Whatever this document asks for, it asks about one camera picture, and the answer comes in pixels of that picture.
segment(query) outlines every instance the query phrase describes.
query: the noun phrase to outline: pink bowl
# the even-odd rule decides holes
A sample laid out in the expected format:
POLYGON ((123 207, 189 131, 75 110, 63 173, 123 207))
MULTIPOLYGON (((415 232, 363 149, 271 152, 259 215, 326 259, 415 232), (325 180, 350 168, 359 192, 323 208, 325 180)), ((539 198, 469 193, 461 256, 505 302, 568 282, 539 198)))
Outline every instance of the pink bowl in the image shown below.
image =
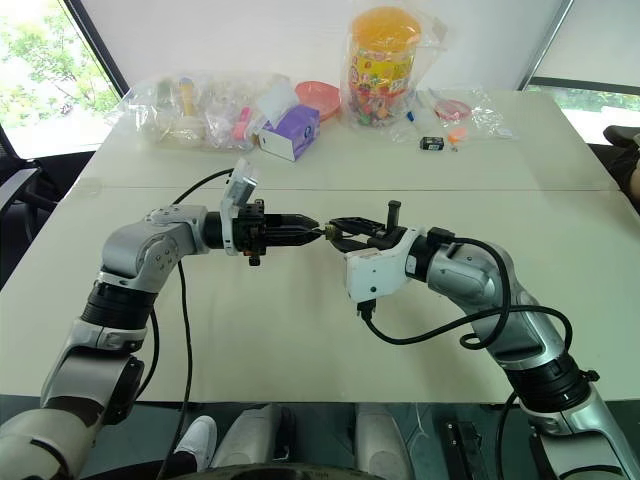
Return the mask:
POLYGON ((296 86, 296 94, 302 105, 320 112, 320 121, 334 115, 340 108, 340 90, 322 82, 302 82, 296 86))

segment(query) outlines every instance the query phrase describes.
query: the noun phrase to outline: purple box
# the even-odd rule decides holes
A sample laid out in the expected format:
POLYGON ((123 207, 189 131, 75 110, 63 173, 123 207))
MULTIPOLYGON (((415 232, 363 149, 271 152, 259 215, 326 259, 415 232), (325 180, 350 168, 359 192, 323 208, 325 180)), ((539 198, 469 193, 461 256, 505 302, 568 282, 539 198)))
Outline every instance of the purple box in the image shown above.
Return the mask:
POLYGON ((295 162, 318 136, 320 113, 296 105, 284 114, 277 127, 267 124, 258 133, 260 148, 295 162))

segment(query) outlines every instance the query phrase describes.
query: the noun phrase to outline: plastic bag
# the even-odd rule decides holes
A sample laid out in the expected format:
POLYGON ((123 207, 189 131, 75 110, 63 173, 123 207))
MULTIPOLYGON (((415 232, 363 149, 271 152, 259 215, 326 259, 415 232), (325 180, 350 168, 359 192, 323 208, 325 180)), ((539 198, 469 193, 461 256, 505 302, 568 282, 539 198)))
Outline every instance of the plastic bag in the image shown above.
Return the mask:
POLYGON ((354 0, 353 6, 341 82, 344 113, 356 125, 389 127, 411 110, 446 27, 409 1, 354 0))
POLYGON ((482 88, 429 89, 426 96, 452 144, 515 138, 482 88))
POLYGON ((261 73, 190 72, 145 80, 118 109, 153 143, 250 150, 267 117, 260 100, 289 79, 261 73))

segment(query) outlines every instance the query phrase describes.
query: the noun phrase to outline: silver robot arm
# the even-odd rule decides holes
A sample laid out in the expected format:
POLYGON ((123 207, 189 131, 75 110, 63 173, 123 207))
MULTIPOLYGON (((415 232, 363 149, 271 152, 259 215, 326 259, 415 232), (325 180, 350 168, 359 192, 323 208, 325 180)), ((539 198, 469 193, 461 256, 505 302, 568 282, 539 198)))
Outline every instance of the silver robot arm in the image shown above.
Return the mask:
POLYGON ((0 480, 77 478, 103 425, 133 407, 144 365, 142 347, 154 301, 186 255, 224 249, 250 265, 269 246, 298 246, 321 236, 298 214, 265 214, 247 204, 256 182, 241 161, 220 212, 170 205, 122 227, 106 241, 103 265, 84 312, 71 327, 41 396, 41 408, 0 427, 0 480))
MULTIPOLYGON (((469 315, 502 304, 500 272, 486 250, 457 243, 444 230, 398 227, 399 207, 390 202, 386 225, 350 217, 332 220, 327 228, 328 238, 345 252, 347 292, 363 318, 371 318, 376 298, 410 279, 425 282, 469 315), (345 239, 343 233, 369 238, 365 244, 345 239)), ((511 257, 492 247, 506 266, 512 305, 538 305, 518 282, 511 257)), ((497 321, 498 315, 473 321, 478 340, 487 340, 497 321)), ((638 460, 624 434, 546 314, 511 312, 487 350, 535 427, 545 467, 558 478, 604 468, 640 480, 638 460)))
POLYGON ((144 366, 133 353, 142 347, 153 302, 182 257, 209 250, 206 215, 204 207, 162 208, 109 237, 41 408, 0 427, 0 478, 76 478, 101 427, 126 418, 144 366))

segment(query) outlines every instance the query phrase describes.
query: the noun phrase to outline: chair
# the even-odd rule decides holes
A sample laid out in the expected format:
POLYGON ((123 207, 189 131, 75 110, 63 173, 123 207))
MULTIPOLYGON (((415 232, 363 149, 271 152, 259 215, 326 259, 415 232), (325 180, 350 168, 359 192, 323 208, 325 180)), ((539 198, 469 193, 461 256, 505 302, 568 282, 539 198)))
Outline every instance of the chair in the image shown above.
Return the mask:
POLYGON ((91 155, 24 160, 0 126, 0 289, 91 155))
POLYGON ((611 145, 589 145, 640 214, 640 199, 631 193, 632 174, 640 161, 640 127, 610 125, 604 137, 611 145))

